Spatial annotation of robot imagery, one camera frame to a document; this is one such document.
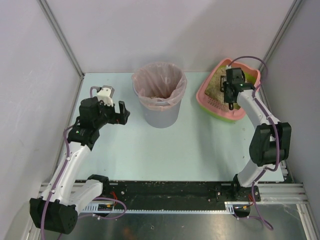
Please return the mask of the black slotted litter scoop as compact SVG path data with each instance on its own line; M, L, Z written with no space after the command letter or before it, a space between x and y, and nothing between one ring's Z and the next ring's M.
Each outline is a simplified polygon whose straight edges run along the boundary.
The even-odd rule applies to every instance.
M223 93L223 102L228 104L228 109L230 111L233 111L235 96L231 84L227 81L226 75L220 76L220 91Z

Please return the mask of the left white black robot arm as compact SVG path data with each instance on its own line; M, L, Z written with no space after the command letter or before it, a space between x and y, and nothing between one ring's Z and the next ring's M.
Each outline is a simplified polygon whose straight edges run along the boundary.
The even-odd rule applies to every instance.
M97 97L86 98L80 103L75 123L63 132L64 159L40 197L29 200L29 213L42 239L45 231L70 234L81 211L94 199L110 194L109 178L97 174L89 176L76 192L72 192L72 188L85 158L100 136L100 129L107 124L127 123L130 112L124 101L119 101L118 105L119 112L116 112L113 103L108 105Z

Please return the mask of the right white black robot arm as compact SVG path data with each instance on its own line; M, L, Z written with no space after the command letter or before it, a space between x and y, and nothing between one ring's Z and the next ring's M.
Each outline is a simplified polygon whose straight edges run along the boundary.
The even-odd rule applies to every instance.
M246 81L240 67L226 67L226 79L220 81L224 102L229 110L234 105L244 109L254 127L249 145L249 161L244 169L233 178L233 193L246 191L252 196L254 187L266 172L276 172L280 162L289 156L292 127L281 122L257 98L258 89Z

